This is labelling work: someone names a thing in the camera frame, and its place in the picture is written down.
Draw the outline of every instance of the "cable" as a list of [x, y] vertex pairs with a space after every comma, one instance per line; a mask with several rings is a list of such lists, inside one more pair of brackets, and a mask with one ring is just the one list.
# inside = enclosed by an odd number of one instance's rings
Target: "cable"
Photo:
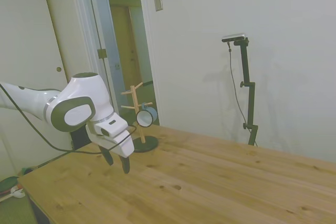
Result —
[[[20, 109], [20, 107], [16, 104], [16, 102], [13, 100], [13, 98], [11, 97], [10, 94], [8, 94], [8, 92], [6, 91], [6, 89], [2, 86], [2, 84], [0, 83], [0, 88], [4, 91], [4, 93], [6, 94], [6, 96], [10, 99], [10, 101], [12, 102], [12, 104], [15, 106], [15, 108], [20, 112], [20, 114], [24, 117], [24, 119], [27, 121], [27, 123], [34, 129], [34, 131], [53, 149], [61, 151], [61, 152], [66, 152], [66, 153], [84, 153], [84, 154], [93, 154], [93, 155], [97, 155], [97, 154], [103, 154], [103, 152], [85, 152], [85, 151], [74, 151], [74, 150], [64, 150], [64, 149], [60, 149], [57, 148], [55, 146], [53, 146], [43, 135], [42, 133], [40, 133], [40, 131], [38, 129], [36, 129], [36, 127], [32, 124], [32, 122], [27, 118], [27, 116], [25, 115], [25, 113], [23, 113], [23, 111]], [[123, 140], [121, 140], [118, 144], [112, 146], [111, 148], [109, 148], [107, 151], [110, 151], [114, 148], [116, 148], [118, 145], [120, 145], [121, 143], [123, 143], [128, 137], [130, 137], [136, 130], [137, 127], [135, 127], [134, 125], [128, 125], [130, 127], [135, 128], [131, 133], [129, 133]]]
[[240, 113], [242, 114], [243, 118], [244, 118], [244, 122], [245, 124], [247, 125], [247, 122], [246, 122], [246, 119], [245, 119], [245, 116], [244, 116], [244, 113], [242, 112], [241, 108], [240, 108], [240, 104], [239, 104], [239, 101], [238, 101], [238, 96], [237, 96], [237, 90], [236, 90], [236, 83], [235, 83], [235, 78], [233, 77], [233, 73], [232, 73], [232, 57], [231, 57], [231, 52], [232, 52], [232, 49], [231, 49], [231, 46], [230, 46], [230, 42], [227, 43], [228, 46], [229, 46], [229, 53], [230, 53], [230, 72], [231, 72], [231, 77], [232, 77], [232, 82], [233, 82], [233, 88], [235, 89], [235, 97], [236, 97], [236, 101], [237, 101], [237, 104], [238, 104], [238, 108], [240, 110]]

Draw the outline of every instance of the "wood grain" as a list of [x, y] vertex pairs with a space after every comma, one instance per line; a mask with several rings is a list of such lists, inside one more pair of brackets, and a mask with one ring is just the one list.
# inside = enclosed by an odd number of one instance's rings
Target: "wood grain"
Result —
[[[19, 179], [54, 223], [336, 223], [336, 164], [153, 125], [159, 147], [68, 154]], [[97, 151], [89, 144], [82, 148]]]

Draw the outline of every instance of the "black metal stand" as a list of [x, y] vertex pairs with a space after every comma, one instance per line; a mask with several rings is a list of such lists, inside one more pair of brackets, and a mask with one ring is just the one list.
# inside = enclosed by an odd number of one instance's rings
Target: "black metal stand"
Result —
[[145, 143], [141, 142], [140, 137], [133, 140], [134, 152], [137, 153], [149, 152], [155, 149], [159, 144], [157, 138], [154, 136], [145, 136], [145, 139], [146, 139]]
[[247, 111], [247, 124], [243, 123], [244, 129], [248, 128], [251, 130], [250, 138], [248, 141], [249, 145], [254, 145], [256, 142], [256, 136], [258, 131], [258, 126], [253, 124], [253, 117], [254, 117], [254, 97], [255, 97], [255, 90], [256, 90], [256, 83], [250, 82], [250, 75], [248, 70], [248, 60], [247, 60], [247, 46], [248, 46], [248, 38], [243, 40], [238, 40], [234, 42], [235, 46], [240, 46], [241, 52], [241, 62], [243, 64], [243, 75], [244, 81], [240, 83], [240, 87], [243, 86], [249, 87], [248, 91], [248, 111]]

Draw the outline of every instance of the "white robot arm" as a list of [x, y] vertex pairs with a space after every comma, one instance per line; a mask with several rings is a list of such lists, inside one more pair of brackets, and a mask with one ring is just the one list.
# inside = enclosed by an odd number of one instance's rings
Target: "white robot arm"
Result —
[[123, 169], [128, 173], [128, 156], [134, 151], [128, 124], [115, 113], [104, 81], [96, 73], [73, 76], [61, 92], [33, 90], [0, 82], [0, 108], [16, 110], [6, 92], [22, 111], [26, 111], [63, 132], [72, 132], [86, 124], [91, 141], [97, 143], [106, 161], [112, 165], [108, 150], [120, 156]]

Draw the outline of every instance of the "green floor mat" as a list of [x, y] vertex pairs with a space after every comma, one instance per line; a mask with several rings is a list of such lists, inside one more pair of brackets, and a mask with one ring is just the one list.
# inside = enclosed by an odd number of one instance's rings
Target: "green floor mat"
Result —
[[27, 197], [10, 198], [0, 202], [1, 224], [36, 224], [34, 213]]

